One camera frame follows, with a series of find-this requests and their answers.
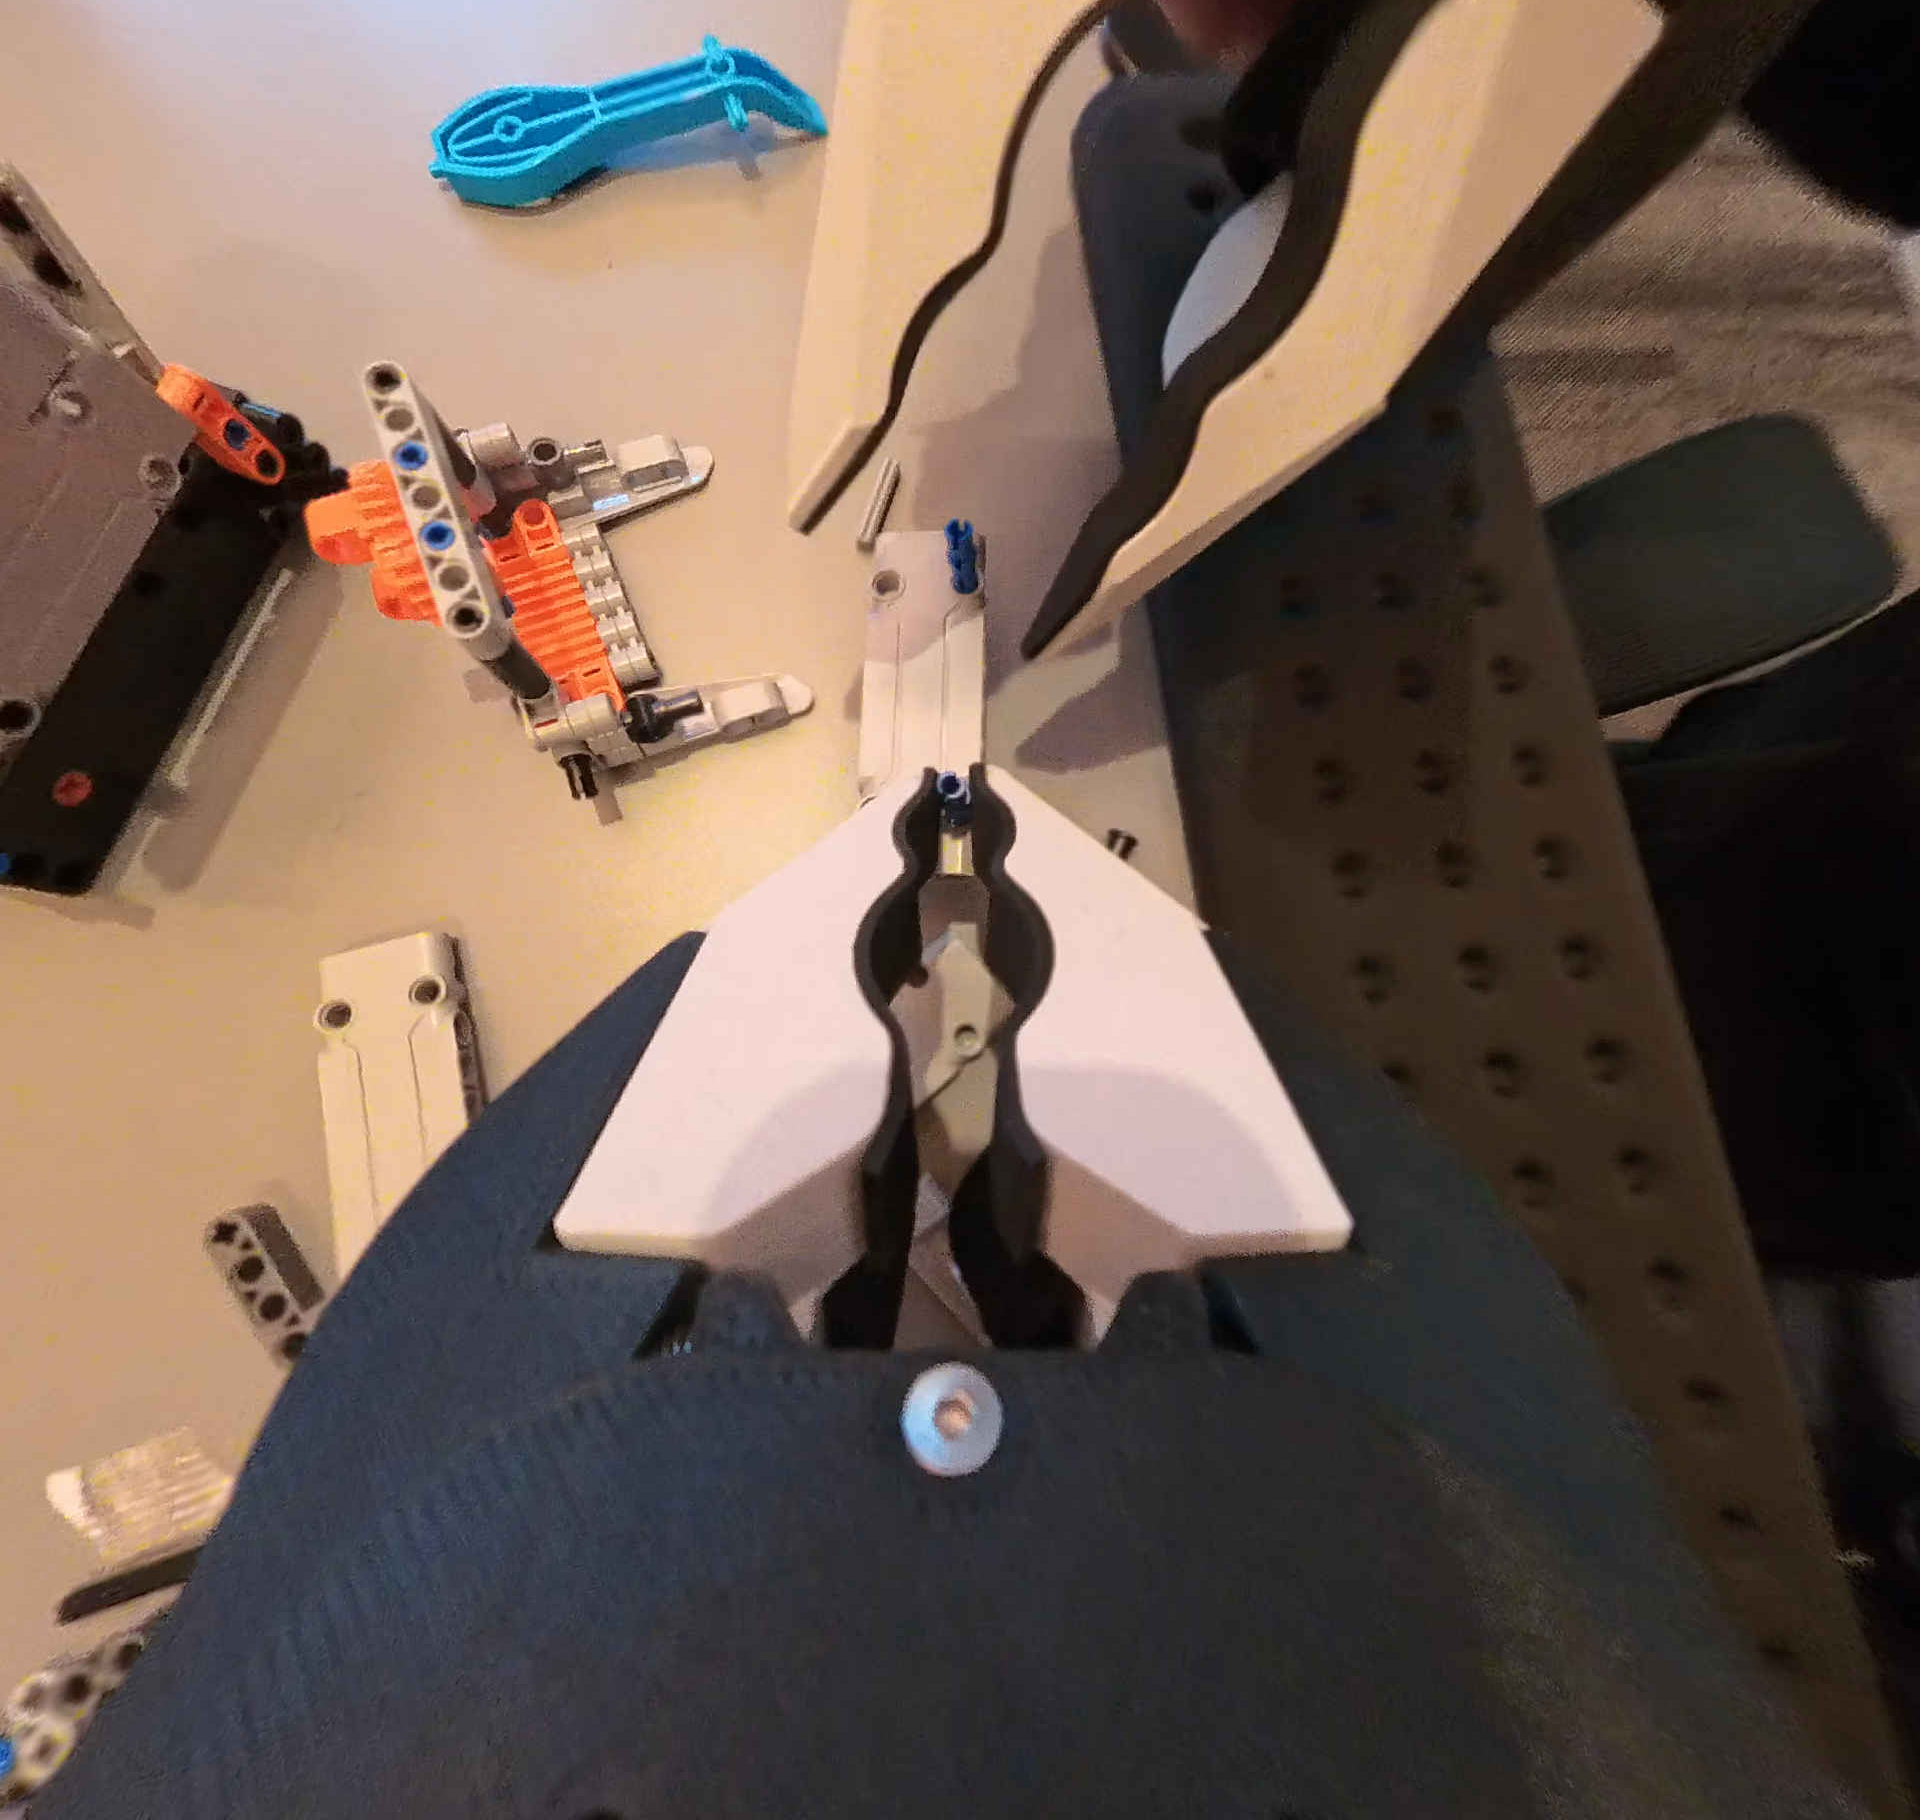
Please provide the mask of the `small clear plastic bag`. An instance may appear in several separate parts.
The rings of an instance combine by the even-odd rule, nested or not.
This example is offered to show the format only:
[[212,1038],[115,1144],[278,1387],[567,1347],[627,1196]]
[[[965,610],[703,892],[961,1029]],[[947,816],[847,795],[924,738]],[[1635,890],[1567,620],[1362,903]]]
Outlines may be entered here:
[[189,1428],[51,1473],[43,1498],[103,1566],[204,1544],[232,1498],[235,1474]]

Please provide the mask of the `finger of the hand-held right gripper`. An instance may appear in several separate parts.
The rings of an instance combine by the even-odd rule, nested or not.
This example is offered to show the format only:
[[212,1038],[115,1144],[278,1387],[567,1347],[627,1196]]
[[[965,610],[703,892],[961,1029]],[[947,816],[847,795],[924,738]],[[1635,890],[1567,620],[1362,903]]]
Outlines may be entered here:
[[924,336],[1004,232],[1013,159],[1112,0],[847,0],[786,434],[809,532],[899,416]]
[[1111,622],[1373,421],[1657,45],[1653,0],[1380,0],[1178,293],[1164,387],[1020,654]]

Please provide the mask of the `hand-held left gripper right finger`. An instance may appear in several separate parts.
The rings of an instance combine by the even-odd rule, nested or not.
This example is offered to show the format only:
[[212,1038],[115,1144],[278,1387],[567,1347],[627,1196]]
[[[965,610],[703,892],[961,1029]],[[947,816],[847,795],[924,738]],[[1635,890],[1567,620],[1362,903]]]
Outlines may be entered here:
[[1206,924],[1011,774],[971,783],[1011,1001],[968,1171],[980,1324],[1106,1328],[1149,1274],[1344,1250],[1351,1211]]

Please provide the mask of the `black perforated mat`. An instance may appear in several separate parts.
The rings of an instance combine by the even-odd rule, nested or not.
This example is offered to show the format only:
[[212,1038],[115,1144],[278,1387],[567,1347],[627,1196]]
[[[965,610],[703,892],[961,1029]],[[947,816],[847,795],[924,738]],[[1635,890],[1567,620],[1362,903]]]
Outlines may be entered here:
[[1423,359],[1149,626],[1200,915],[1520,1216],[1767,1677],[1907,1815],[1494,359]]

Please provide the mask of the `long light grey building block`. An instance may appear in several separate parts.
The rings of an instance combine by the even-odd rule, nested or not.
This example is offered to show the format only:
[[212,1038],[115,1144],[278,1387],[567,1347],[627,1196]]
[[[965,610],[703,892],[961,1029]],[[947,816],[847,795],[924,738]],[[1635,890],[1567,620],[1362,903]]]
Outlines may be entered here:
[[966,518],[877,539],[864,634],[858,797],[982,760],[986,548]]

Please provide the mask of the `grey building kit robot assembly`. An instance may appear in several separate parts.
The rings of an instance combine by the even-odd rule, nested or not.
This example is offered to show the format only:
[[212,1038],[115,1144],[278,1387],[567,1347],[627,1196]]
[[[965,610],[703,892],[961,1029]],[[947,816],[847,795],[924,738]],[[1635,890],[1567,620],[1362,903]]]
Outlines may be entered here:
[[307,503],[297,416],[161,360],[2,167],[2,885],[88,896]]

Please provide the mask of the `wide light grey panel piece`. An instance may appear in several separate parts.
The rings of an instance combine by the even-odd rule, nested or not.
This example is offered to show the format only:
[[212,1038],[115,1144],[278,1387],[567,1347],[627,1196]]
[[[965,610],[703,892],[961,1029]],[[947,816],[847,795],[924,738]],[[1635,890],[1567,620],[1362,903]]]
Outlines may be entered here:
[[315,1029],[332,1247],[346,1280],[486,1103],[459,946],[426,928],[325,957]]

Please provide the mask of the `blue curved building piece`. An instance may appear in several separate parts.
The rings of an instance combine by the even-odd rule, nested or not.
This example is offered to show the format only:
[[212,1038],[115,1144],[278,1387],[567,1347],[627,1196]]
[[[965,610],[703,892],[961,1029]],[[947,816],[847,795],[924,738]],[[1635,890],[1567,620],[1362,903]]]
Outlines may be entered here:
[[821,104],[757,52],[704,35],[677,61],[587,83],[501,83],[430,132],[430,177],[468,205],[552,202],[635,151],[708,128],[828,135]]

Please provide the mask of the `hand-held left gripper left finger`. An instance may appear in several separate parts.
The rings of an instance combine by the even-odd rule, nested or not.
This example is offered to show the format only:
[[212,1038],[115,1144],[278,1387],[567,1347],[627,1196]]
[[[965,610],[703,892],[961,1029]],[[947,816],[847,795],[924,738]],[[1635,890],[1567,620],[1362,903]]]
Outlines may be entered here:
[[809,1328],[899,1325],[922,1167],[894,1001],[942,824],[935,772],[911,772],[713,921],[560,1245],[757,1274]]

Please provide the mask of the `orange and grey wing assembly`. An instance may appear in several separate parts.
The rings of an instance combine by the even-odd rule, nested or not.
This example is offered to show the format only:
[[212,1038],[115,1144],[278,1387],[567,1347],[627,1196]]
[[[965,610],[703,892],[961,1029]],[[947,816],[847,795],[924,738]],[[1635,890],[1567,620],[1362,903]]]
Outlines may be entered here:
[[452,427],[394,360],[370,362],[360,391],[380,451],[305,510],[307,548],[364,570],[383,618],[442,632],[576,801],[811,712],[790,674],[671,683],[611,554],[619,525],[711,485],[711,449]]

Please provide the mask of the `dark grey studded beam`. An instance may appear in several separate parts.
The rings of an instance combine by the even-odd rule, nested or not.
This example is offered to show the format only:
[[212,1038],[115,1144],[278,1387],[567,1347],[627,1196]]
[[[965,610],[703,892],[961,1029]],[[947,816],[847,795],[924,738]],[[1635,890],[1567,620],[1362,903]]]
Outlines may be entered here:
[[269,1359],[289,1371],[326,1307],[326,1290],[283,1216],[269,1204],[215,1214],[204,1252]]

